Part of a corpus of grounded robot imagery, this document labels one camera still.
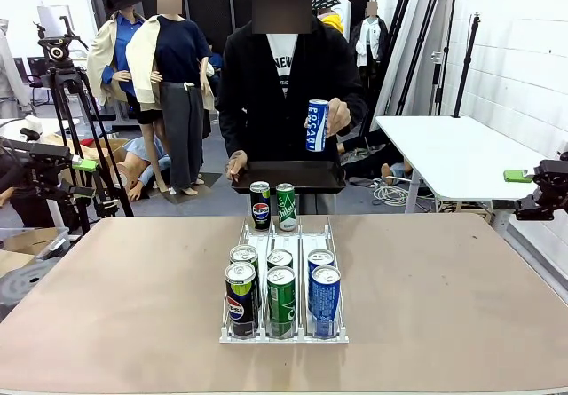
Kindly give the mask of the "person's right hand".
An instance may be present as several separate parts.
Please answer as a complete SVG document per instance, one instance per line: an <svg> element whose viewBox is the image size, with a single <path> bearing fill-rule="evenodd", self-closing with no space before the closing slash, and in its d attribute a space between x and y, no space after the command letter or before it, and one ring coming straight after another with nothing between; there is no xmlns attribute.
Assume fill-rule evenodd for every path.
<svg viewBox="0 0 568 395"><path fill-rule="evenodd" d="M240 173L246 169L248 156L243 150L235 151L225 165L225 175L229 180L238 181Z"/></svg>

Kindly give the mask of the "person's left hand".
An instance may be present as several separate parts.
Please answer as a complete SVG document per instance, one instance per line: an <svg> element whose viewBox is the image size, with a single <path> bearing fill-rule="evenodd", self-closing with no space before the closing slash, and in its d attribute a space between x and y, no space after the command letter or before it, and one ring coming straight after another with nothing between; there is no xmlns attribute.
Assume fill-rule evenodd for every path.
<svg viewBox="0 0 568 395"><path fill-rule="evenodd" d="M333 137L351 123L351 112L347 103L339 98L332 98L328 102L326 135Z"/></svg>

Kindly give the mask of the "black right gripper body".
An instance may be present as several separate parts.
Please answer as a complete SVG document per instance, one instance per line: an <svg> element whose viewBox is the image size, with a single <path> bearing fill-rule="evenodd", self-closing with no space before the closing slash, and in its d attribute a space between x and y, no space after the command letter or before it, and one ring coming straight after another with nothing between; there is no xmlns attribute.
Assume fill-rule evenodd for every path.
<svg viewBox="0 0 568 395"><path fill-rule="evenodd" d="M567 161L543 160L534 170L534 183L539 187L536 203L549 211L567 211Z"/></svg>

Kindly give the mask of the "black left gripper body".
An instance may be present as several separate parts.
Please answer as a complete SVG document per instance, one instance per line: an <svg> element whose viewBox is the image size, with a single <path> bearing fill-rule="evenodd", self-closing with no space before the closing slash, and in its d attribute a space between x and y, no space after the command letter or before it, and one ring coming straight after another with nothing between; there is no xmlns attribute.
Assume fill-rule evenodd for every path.
<svg viewBox="0 0 568 395"><path fill-rule="evenodd" d="M7 141L7 187L33 189L44 199L57 199L59 147Z"/></svg>

